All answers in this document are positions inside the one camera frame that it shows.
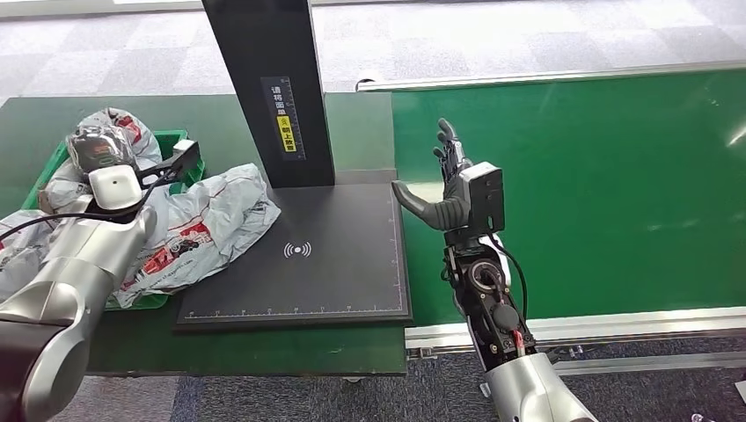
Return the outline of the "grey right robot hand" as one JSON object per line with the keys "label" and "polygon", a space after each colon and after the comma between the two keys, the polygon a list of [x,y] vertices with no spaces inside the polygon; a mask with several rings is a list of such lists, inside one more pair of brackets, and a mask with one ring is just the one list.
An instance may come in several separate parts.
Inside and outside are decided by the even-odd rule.
{"label": "grey right robot hand", "polygon": [[465,156],[463,145],[452,124],[444,118],[440,118],[437,124],[439,131],[436,137],[442,147],[434,147],[433,154],[441,168],[444,183],[442,199],[438,202],[428,202],[412,193],[400,180],[392,181],[391,188],[403,208],[430,228],[445,232],[468,223],[470,206],[464,195],[457,192],[457,185],[458,175],[473,166],[473,163]]}

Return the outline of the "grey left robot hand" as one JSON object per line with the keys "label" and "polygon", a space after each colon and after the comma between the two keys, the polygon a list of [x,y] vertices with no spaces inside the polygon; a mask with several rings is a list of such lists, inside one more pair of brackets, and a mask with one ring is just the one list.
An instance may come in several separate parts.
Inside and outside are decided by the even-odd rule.
{"label": "grey left robot hand", "polygon": [[117,165],[136,167],[132,142],[120,127],[78,126],[65,144],[73,165],[84,175]]}

